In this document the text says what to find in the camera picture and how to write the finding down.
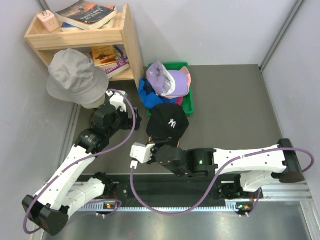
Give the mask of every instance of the wooden shelf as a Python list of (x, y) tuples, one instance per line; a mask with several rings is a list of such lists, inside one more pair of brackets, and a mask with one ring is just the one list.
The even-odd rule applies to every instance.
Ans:
[(58, 28), (47, 32), (38, 20), (37, 13), (24, 38), (48, 67), (54, 55), (68, 48), (86, 48), (94, 46), (124, 44), (130, 68), (114, 76), (110, 81), (134, 80), (139, 86), (144, 69), (129, 5), (126, 3), (123, 12), (118, 12), (112, 28), (63, 32)]

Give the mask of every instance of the lavender baseball cap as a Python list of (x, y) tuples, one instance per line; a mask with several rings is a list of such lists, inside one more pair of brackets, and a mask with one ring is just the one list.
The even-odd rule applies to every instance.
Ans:
[(185, 73), (177, 70), (167, 70), (157, 61), (146, 71), (146, 79), (154, 91), (162, 97), (183, 97), (189, 93), (188, 77)]

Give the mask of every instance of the green bin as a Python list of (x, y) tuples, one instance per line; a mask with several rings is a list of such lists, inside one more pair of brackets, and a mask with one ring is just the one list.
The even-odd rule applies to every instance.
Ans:
[[(177, 70), (177, 71), (179, 71), (183, 67), (187, 67), (189, 69), (189, 64), (187, 62), (167, 62), (167, 63), (163, 63), (163, 65), (165, 66), (165, 68), (167, 70)], [(191, 86), (190, 86), (190, 89), (189, 89), (189, 94), (187, 96), (183, 97), (183, 102), (182, 102), (181, 106), (183, 107), (183, 110), (184, 110), (185, 115), (187, 117), (189, 117), (190, 115), (192, 115), (195, 112), (194, 99), (193, 99), (193, 96), (192, 96), (192, 87)], [(147, 114), (149, 116), (152, 115), (149, 109), (147, 109)]]

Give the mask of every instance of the new york yankees logo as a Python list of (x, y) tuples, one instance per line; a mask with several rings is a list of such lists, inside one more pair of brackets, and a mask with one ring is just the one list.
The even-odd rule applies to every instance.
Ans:
[(177, 122), (172, 118), (170, 119), (169, 125), (174, 129), (176, 127)]

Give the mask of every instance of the black baseball cap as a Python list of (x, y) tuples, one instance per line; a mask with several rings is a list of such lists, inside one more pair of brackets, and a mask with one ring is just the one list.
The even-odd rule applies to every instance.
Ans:
[(146, 134), (152, 139), (172, 139), (178, 142), (189, 127), (189, 121), (182, 106), (158, 104), (151, 110), (152, 116), (146, 127)]

